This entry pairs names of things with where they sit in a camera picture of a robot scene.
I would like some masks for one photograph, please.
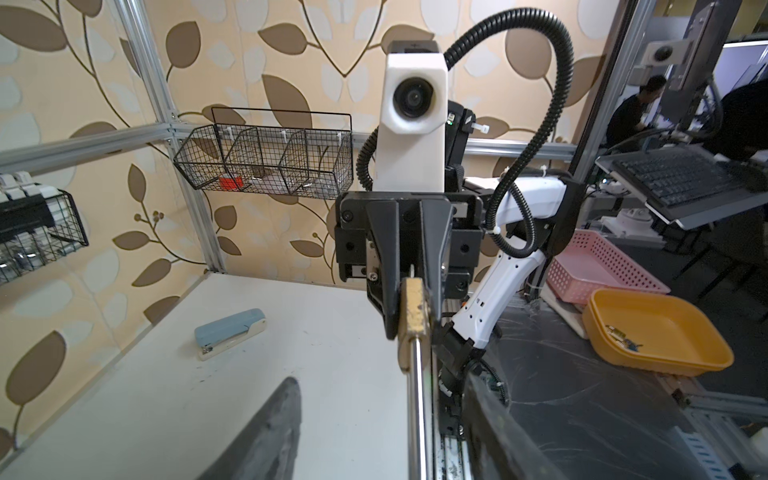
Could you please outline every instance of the yellow plastic basin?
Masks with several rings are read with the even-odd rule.
[[[582,315],[595,352],[614,365],[696,376],[733,363],[733,351],[701,310],[675,296],[600,289]],[[642,345],[619,346],[607,325]]]

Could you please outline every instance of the man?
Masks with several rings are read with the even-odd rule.
[[[632,135],[645,130],[646,126],[640,122],[643,112],[645,112],[648,104],[661,96],[666,84],[667,79],[664,76],[656,75],[651,77],[648,83],[640,87],[640,93],[632,95],[627,100],[621,102],[619,108],[614,112],[614,116],[611,117],[608,130],[605,132],[608,147],[613,147],[615,144],[625,141]],[[623,151],[636,149],[637,145],[628,145],[625,148],[620,147],[620,150]]]
[[[736,161],[768,148],[768,79],[723,97],[723,126],[704,142],[704,148]]]

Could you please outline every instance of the pink plastic basket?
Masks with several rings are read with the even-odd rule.
[[[552,261],[547,283],[564,302],[586,305],[598,288],[669,293],[658,278],[625,255],[598,232],[576,230],[571,242]]]

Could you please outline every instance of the keyboard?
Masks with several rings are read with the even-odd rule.
[[[616,155],[612,163],[659,207],[679,207],[744,188],[723,166],[685,147]]]

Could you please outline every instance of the blue stapler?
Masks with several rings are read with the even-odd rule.
[[[198,326],[194,330],[195,340],[200,347],[197,357],[200,360],[208,360],[243,340],[262,333],[264,329],[266,317],[264,312],[257,308]]]

